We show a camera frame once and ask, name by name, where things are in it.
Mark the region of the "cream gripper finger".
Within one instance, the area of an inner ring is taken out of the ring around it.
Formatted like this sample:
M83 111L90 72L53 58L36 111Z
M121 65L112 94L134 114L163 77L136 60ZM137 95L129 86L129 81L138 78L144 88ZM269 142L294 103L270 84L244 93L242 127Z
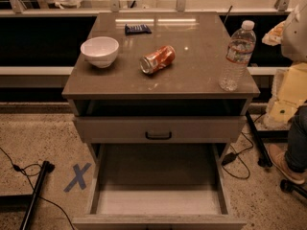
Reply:
M274 26L268 33L263 36L262 42L269 46L276 46L280 44L283 35L284 24L285 22L282 21Z

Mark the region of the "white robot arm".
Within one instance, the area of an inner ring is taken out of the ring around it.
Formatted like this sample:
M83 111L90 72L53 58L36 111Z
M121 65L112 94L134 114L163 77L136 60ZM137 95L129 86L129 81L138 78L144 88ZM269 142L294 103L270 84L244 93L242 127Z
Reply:
M287 19L266 33L262 42L281 46L281 53L292 61L307 61L307 0L301 0Z

